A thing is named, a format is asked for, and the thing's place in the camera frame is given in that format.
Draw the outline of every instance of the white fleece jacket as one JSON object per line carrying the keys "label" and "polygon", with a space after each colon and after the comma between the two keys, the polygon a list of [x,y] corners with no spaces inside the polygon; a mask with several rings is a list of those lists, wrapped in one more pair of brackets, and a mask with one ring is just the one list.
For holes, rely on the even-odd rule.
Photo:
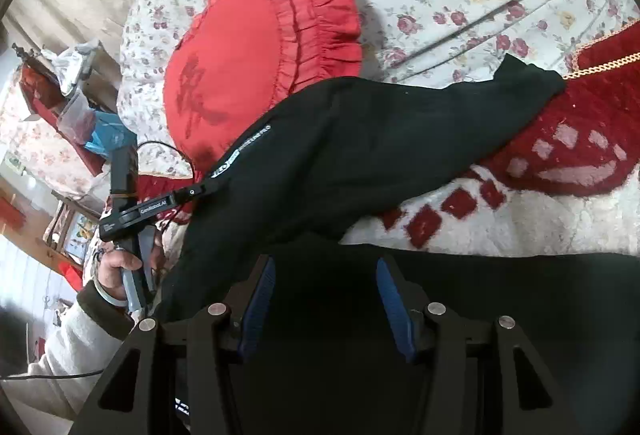
{"label": "white fleece jacket", "polygon": [[[47,339],[45,354],[29,375],[101,370],[122,344],[133,322],[103,300],[90,282]],[[0,386],[31,435],[66,435],[99,376],[80,379],[2,381]]]}

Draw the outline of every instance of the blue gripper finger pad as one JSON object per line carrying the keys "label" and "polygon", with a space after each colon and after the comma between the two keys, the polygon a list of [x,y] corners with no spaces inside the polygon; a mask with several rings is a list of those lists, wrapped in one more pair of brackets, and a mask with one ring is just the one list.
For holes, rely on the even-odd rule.
{"label": "blue gripper finger pad", "polygon": [[270,258],[262,271],[254,295],[242,319],[242,341],[238,349],[242,359],[248,358],[258,346],[264,319],[269,310],[273,288],[276,285],[276,266]]}
{"label": "blue gripper finger pad", "polygon": [[386,319],[389,322],[389,326],[391,326],[391,332],[393,332],[396,341],[396,348],[404,355],[407,361],[412,361],[416,353],[414,326],[402,303],[400,293],[391,277],[391,273],[382,258],[379,259],[376,268],[376,282],[382,304],[385,307]]}

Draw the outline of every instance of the white sleeve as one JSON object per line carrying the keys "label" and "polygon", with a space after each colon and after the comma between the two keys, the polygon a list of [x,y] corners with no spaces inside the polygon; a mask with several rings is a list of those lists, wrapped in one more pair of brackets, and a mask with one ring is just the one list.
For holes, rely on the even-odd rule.
{"label": "white sleeve", "polygon": [[[133,322],[103,300],[93,282],[78,293],[62,326],[47,339],[45,354],[29,365],[30,375],[68,375],[104,369],[133,327]],[[2,381],[10,399],[73,420],[99,375],[79,379]]]}

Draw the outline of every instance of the plastic bag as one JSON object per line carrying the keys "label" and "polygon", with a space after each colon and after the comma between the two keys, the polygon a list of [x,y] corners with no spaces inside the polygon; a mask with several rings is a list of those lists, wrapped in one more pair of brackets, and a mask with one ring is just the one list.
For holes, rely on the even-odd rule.
{"label": "plastic bag", "polygon": [[60,91],[68,96],[78,86],[78,82],[89,77],[95,55],[101,49],[99,40],[79,43],[60,54],[43,49],[42,55],[51,62],[60,83]]}
{"label": "plastic bag", "polygon": [[95,129],[91,141],[84,147],[94,154],[109,158],[109,152],[138,142],[137,136],[122,124],[117,114],[96,111]]}
{"label": "plastic bag", "polygon": [[96,123],[96,111],[82,91],[76,91],[58,117],[58,129],[70,141],[84,144],[90,141]]}

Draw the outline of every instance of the hand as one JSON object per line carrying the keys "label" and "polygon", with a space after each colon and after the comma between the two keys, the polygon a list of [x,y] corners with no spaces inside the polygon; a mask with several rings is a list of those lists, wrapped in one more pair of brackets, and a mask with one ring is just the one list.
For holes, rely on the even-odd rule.
{"label": "hand", "polygon": [[[127,293],[124,290],[122,284],[122,275],[120,269],[129,269],[135,271],[142,267],[142,261],[136,256],[133,256],[128,251],[115,251],[113,244],[108,243],[106,249],[110,249],[107,253],[102,255],[100,266],[98,267],[98,281],[102,288],[111,297],[116,300],[126,300]],[[164,249],[162,248],[162,236],[160,231],[156,231],[154,237],[154,247],[151,250],[150,264],[151,268],[159,270],[164,267]]]}

